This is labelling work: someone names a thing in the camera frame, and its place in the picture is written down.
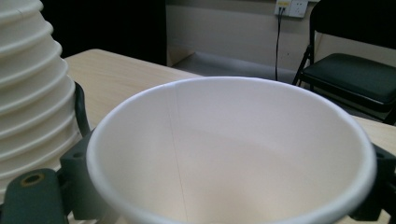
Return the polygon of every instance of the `bowl rim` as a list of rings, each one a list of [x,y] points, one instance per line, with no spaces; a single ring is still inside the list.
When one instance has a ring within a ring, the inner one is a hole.
[[[322,101],[328,106],[333,112],[337,113],[339,118],[342,119],[347,125],[352,127],[352,130],[361,140],[363,146],[362,149],[362,163],[363,164],[359,172],[351,181],[351,184],[346,188],[342,194],[338,195],[331,202],[314,209],[310,212],[301,214],[296,217],[290,217],[287,219],[280,219],[270,222],[261,222],[261,224],[318,224],[318,223],[334,223],[342,217],[352,212],[359,204],[364,200],[365,196],[370,192],[376,174],[376,159],[375,151],[373,145],[363,128],[359,123],[354,120],[345,110],[335,105],[331,101],[314,94],[311,91],[307,91],[303,88],[292,86],[287,83],[276,82],[273,80],[267,80],[256,77],[195,77],[190,79],[182,79],[178,81],[169,82],[149,88],[145,91],[141,91],[132,97],[128,98],[113,110],[107,114],[103,120],[98,124],[92,133],[90,142],[87,148],[87,167],[89,176],[92,180],[93,185],[98,190],[99,194],[116,210],[118,210],[122,216],[126,218],[139,219],[144,223],[163,223],[163,224],[187,224],[186,222],[181,222],[177,220],[170,219],[168,217],[162,217],[156,214],[150,213],[150,211],[131,206],[124,198],[122,198],[117,192],[112,190],[111,185],[107,181],[107,178],[103,176],[100,172],[100,167],[95,163],[98,155],[95,151],[95,143],[97,139],[101,138],[101,134],[104,131],[106,125],[111,121],[115,114],[121,110],[125,105],[128,105],[134,99],[142,97],[144,94],[150,91],[155,91],[157,89],[162,89],[170,85],[178,85],[188,82],[196,82],[197,80],[252,80],[260,81],[264,84],[277,85],[280,88],[291,88],[299,93],[302,93],[308,97],[314,98],[316,100]]]

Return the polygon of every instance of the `white ribbed stack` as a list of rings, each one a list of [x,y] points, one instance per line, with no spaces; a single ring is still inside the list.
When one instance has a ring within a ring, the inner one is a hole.
[[[39,0],[0,3],[0,203],[7,184],[59,158],[80,138],[75,83]]]

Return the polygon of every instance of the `power cord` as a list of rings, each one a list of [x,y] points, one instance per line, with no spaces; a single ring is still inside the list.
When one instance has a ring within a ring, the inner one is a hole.
[[[282,22],[282,15],[285,12],[284,7],[279,8],[277,13],[277,39],[276,39],[276,61],[275,61],[275,80],[277,81],[277,52],[279,49],[280,23]]]

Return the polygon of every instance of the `light wood tabletop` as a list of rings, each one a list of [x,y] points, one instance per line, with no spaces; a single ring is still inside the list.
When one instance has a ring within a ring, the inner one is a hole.
[[[90,124],[95,127],[115,106],[134,94],[171,81],[200,77],[154,63],[91,49],[66,58],[68,75],[85,92]],[[373,143],[396,154],[396,127],[368,119],[356,118]],[[339,224],[386,224],[389,215],[383,213],[377,222],[357,222],[346,217]]]

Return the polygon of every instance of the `wall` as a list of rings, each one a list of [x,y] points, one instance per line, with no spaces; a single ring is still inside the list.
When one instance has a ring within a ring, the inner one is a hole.
[[[275,66],[276,0],[167,0],[167,42],[170,63],[189,53],[203,51],[264,65]],[[297,70],[308,43],[309,3],[305,18],[283,18],[279,38],[278,66]],[[370,48],[319,35],[318,58],[341,49],[363,53],[396,66],[394,51]]]

